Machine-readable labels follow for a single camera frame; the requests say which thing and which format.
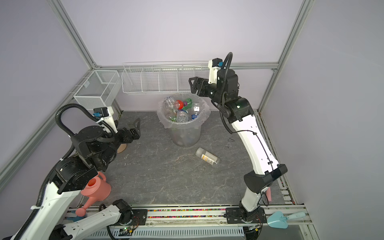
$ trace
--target transparent trash can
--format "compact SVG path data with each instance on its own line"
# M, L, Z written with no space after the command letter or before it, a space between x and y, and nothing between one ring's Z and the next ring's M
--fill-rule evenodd
M166 119L164 114L166 113L166 110L164 109L164 100L159 102L159 107L157 109L157 116L159 117L160 122L164 125L164 128L169 129L172 141L180 147L190 147L196 144L200 139L201 125L207 120L211 111L209 110L207 102L195 94L179 93L172 97L175 100L183 101L190 98L193 103L200 103L201 110L199 116L188 122L172 122L171 120Z

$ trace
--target table surface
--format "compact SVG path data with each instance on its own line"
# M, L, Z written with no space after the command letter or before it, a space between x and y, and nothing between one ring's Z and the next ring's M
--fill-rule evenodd
M110 163L105 175L112 190L103 203L239 203L246 189L243 176L252 171L252 164L240 137L225 130L218 112L211 112L192 147L175 145L156 112L123 112L119 127L136 118L141 119L141 137ZM220 166L212 168L197 157L199 147L221 158ZM285 204L277 181L271 195L270 204Z

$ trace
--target white mesh basket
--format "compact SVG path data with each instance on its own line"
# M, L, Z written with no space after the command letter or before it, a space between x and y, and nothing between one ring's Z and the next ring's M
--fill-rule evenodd
M127 94L189 93L188 80L195 76L209 77L206 63L128 66L121 73L122 91Z
M87 110L111 106L121 88L120 75L115 70L94 70L74 94Z

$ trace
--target light blue shovel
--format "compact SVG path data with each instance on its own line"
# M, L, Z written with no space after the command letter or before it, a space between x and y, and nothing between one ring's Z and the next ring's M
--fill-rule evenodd
M305 212L297 212L289 216L284 216L281 211L277 211L274 214L270 215L267 219L267 223L270 227L274 228L287 228L287 220L297 219L305 217Z

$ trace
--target watering can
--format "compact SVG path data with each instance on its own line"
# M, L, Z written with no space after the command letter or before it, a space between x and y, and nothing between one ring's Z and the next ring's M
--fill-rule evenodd
M267 223L270 227L287 228L287 220L293 220L302 217L305 217L305 212L297 212L285 217L281 211L277 211L269 216L269 218L267 219Z
M76 210L76 215L83 217L86 209L97 201L103 201L111 193L111 185L106 182L107 178L102 172L98 172L97 176L89 180L87 186L81 190L81 194L89 197L83 207Z

